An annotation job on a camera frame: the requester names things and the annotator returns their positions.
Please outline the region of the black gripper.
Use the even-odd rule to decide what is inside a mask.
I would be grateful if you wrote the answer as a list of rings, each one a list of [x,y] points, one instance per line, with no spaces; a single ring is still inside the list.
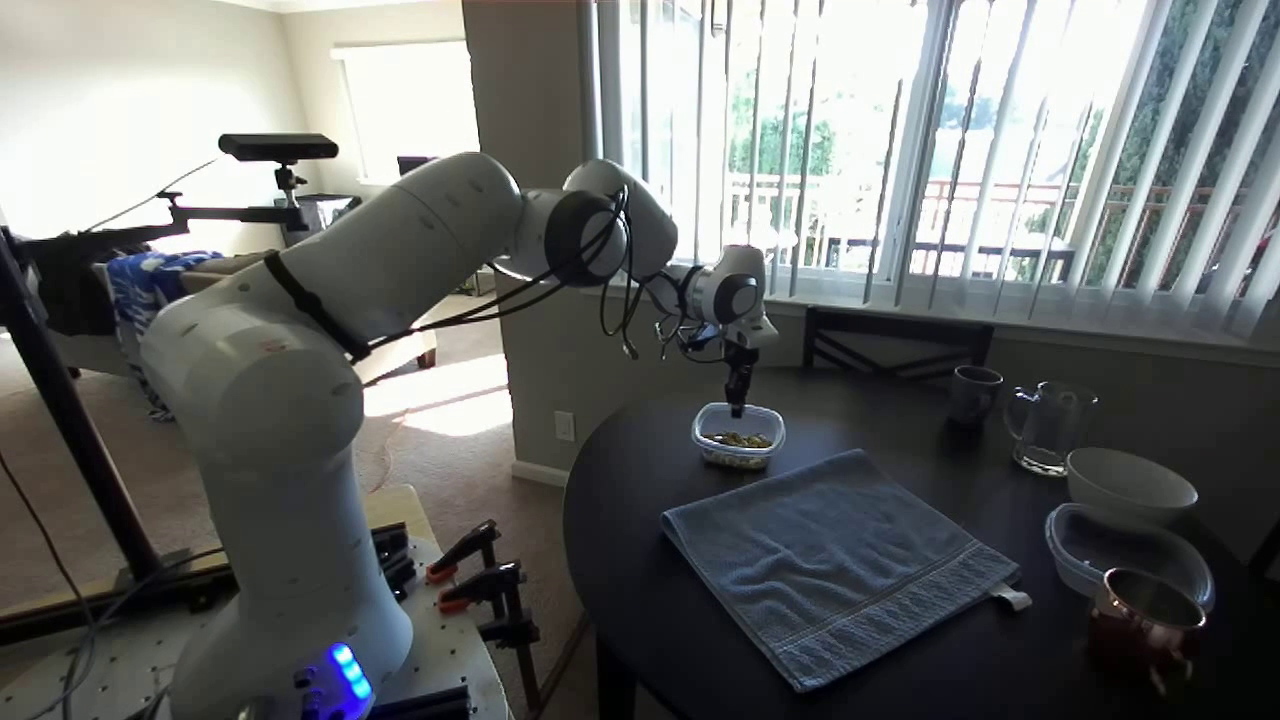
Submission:
[[[728,367],[724,406],[728,406],[728,415],[744,415],[754,361],[759,361],[759,347],[748,347],[748,343],[735,343],[735,340],[724,343],[724,367]]]

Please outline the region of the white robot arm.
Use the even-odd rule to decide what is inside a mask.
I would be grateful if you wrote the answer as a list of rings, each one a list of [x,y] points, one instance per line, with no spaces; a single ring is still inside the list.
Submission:
[[[385,579],[354,491],[354,363],[484,264],[561,289],[637,279],[686,343],[724,347],[728,399],[748,397],[771,340],[759,250],[680,264],[676,221],[620,165],[583,160],[555,188],[522,188],[484,151],[430,160],[168,304],[138,361],[236,577],[172,672],[172,720],[364,720],[408,664],[415,620]]]

